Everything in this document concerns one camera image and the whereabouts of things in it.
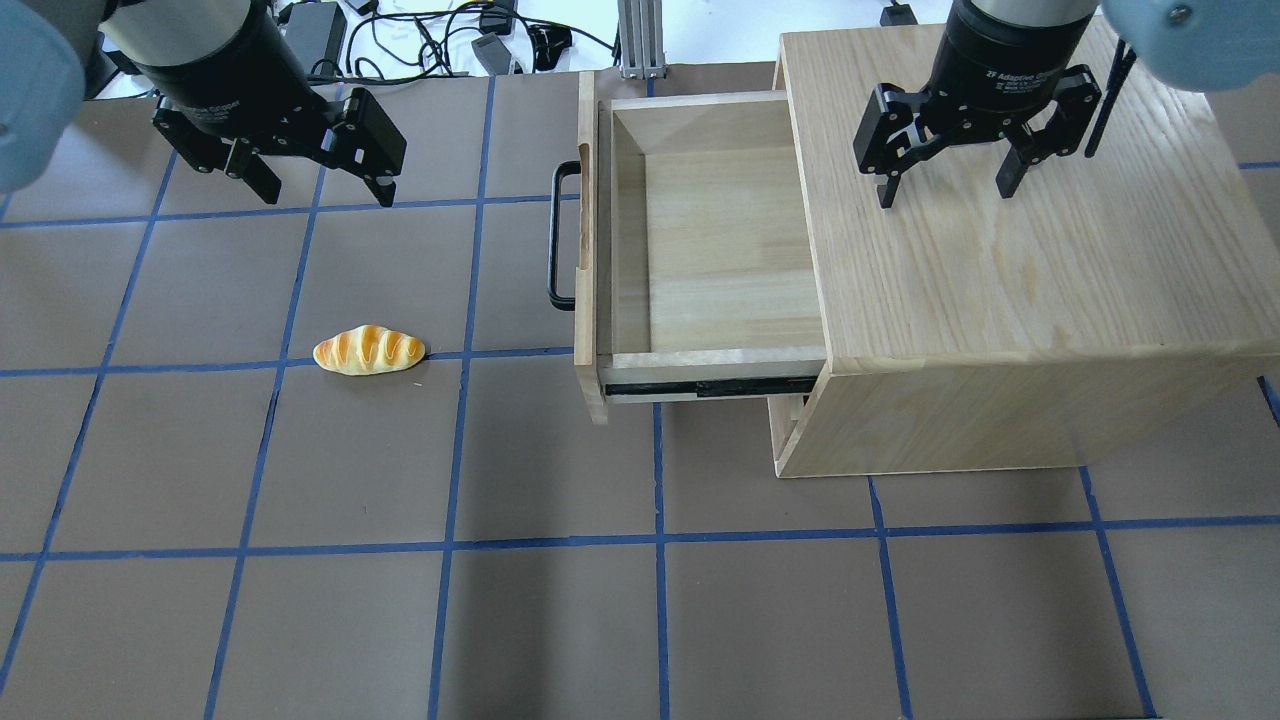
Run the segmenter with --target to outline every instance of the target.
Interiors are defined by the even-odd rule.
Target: black handle
[[[556,168],[556,178],[552,181],[552,232],[547,242],[547,296],[552,299],[552,307],[557,310],[573,311],[573,299],[562,297],[556,292],[556,260],[559,255],[559,201],[561,184],[568,176],[582,173],[582,163],[570,160],[561,163]]]

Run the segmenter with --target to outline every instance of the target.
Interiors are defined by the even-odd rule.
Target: drawer
[[[809,392],[827,351],[786,94],[596,104],[586,77],[573,311],[593,419]]]

